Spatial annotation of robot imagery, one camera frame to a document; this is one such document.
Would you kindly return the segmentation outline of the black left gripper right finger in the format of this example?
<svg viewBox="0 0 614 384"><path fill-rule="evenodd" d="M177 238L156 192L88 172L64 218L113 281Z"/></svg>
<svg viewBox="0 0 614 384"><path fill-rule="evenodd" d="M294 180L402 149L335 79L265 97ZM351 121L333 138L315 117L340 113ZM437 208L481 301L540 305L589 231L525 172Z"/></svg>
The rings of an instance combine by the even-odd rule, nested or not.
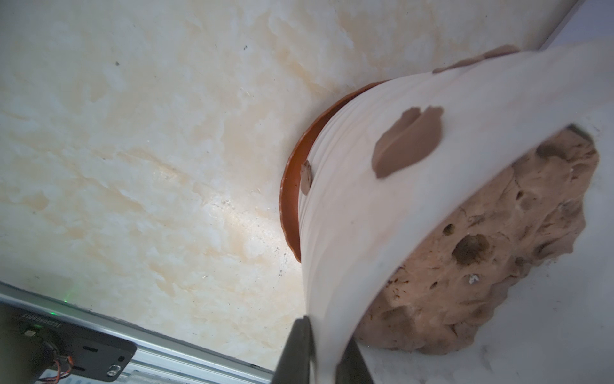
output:
<svg viewBox="0 0 614 384"><path fill-rule="evenodd" d="M337 366L336 384L374 384L355 338L351 338Z"/></svg>

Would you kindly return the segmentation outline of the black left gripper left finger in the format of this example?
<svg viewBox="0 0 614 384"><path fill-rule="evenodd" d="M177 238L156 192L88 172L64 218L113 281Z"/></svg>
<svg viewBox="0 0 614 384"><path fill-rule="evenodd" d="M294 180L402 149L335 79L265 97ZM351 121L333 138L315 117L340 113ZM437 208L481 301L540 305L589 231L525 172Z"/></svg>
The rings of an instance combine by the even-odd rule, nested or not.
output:
<svg viewBox="0 0 614 384"><path fill-rule="evenodd" d="M309 317L296 319L271 383L309 384L313 349L313 331Z"/></svg>

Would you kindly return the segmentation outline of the white ceramic pot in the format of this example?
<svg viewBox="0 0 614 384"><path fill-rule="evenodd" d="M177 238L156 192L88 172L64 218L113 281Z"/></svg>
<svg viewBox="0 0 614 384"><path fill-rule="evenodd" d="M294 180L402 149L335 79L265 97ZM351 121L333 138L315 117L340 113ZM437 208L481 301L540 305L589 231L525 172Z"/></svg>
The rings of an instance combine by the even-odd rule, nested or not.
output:
<svg viewBox="0 0 614 384"><path fill-rule="evenodd" d="M354 333L389 278L461 204L575 126L600 156L569 254L508 290L473 343L445 355L370 347ZM613 380L613 41L509 48L359 95L301 169L298 221L316 383L351 338L375 382Z"/></svg>

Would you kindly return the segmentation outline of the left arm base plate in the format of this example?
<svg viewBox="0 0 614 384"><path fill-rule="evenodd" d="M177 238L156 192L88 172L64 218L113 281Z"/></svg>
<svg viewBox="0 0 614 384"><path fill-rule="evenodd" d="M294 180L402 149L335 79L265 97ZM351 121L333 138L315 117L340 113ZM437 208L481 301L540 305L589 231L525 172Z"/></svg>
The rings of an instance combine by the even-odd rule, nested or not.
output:
<svg viewBox="0 0 614 384"><path fill-rule="evenodd" d="M19 307L1 305L1 382L114 382L134 357L130 341Z"/></svg>

